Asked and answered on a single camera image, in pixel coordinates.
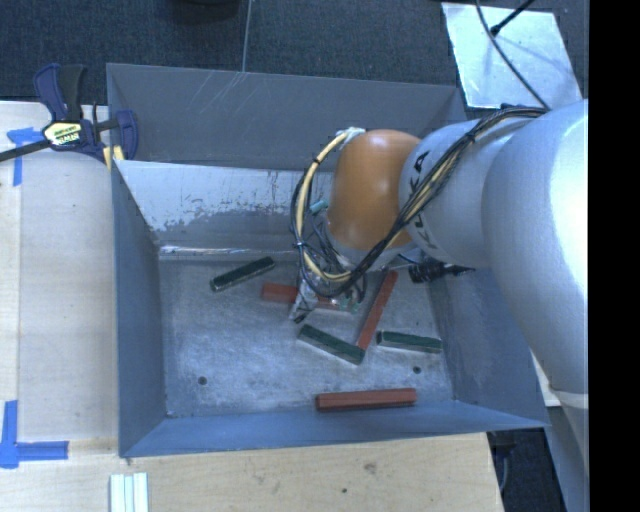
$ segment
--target red block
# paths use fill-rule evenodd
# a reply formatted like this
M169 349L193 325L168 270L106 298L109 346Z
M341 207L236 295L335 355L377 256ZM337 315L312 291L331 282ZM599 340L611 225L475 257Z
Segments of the red block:
M367 350L367 348L369 348L373 335L376 333L380 317L382 317L384 307L387 305L389 297L391 297L391 292L393 292L393 287L397 280L398 273L395 270L392 270L385 276L384 281L382 281L380 291L376 296L376 300L373 302L373 306L371 306L369 315L367 316L364 326L360 331L360 336L358 336L356 345L362 350Z
M327 412L402 407L413 405L417 398L415 388L321 393L316 396L316 409Z

